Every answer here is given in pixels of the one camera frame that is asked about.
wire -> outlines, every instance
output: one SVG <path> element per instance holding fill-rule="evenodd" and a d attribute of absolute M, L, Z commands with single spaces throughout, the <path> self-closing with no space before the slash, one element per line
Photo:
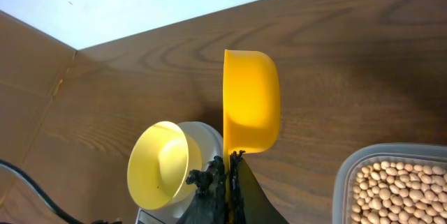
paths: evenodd
<path fill-rule="evenodd" d="M 0 159 L 0 167 L 4 167 L 7 170 L 14 173 L 17 177 L 21 178 L 28 186 L 36 192 L 36 194 L 44 201 L 44 203 L 50 208 L 50 210 L 55 213 L 62 220 L 66 221 L 70 224 L 82 224 L 81 221 L 78 221 L 70 214 L 67 214 L 64 210 L 62 210 L 59 206 L 57 206 L 54 201 L 51 200 L 50 196 L 48 196 L 45 191 L 30 177 L 26 172 L 16 167 L 15 165 L 6 162 Z"/>

plastic tray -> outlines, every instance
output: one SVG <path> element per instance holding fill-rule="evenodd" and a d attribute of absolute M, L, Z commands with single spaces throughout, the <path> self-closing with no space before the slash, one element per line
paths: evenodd
<path fill-rule="evenodd" d="M 447 170 L 447 146 L 434 144 L 375 144 L 355 152 L 340 167 L 335 178 L 332 224 L 351 223 L 353 185 L 365 165 L 383 160 L 421 165 L 437 165 Z"/>

wooden table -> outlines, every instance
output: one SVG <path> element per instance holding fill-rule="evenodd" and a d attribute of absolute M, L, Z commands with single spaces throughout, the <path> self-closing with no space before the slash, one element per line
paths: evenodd
<path fill-rule="evenodd" d="M 354 151 L 447 143 L 447 0 L 262 0 L 78 52 L 22 167 L 82 221 L 132 223 L 135 141 L 163 120 L 221 130 L 224 49 L 277 65 L 279 139 L 245 158 L 290 223 L 331 222 Z M 0 219 L 57 222 L 20 181 Z"/>

yellow cup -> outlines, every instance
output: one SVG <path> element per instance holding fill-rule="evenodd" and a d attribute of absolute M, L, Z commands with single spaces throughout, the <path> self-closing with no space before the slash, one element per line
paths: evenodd
<path fill-rule="evenodd" d="M 149 127 L 136 142 L 127 168 L 127 186 L 143 209 L 159 209 L 179 202 L 194 191 L 186 184 L 190 170 L 200 170 L 196 142 L 172 122 Z"/>

black cable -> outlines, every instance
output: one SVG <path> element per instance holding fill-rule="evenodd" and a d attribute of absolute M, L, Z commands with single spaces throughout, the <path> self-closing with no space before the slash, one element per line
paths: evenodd
<path fill-rule="evenodd" d="M 78 221 L 70 214 L 67 214 L 64 210 L 58 207 L 57 204 L 51 200 L 51 198 L 45 193 L 45 191 L 30 176 L 28 176 L 26 172 L 16 167 L 15 165 L 1 159 L 0 159 L 0 167 L 4 167 L 7 170 L 13 172 L 15 175 L 17 175 L 17 177 L 21 178 L 25 183 L 27 183 L 28 186 L 32 188 L 34 192 L 37 193 L 37 195 L 39 195 L 39 197 L 44 201 L 44 203 L 48 206 L 48 208 L 50 208 L 51 211 L 55 213 L 58 217 L 60 217 L 62 220 L 70 224 L 82 224 L 81 221 Z"/>

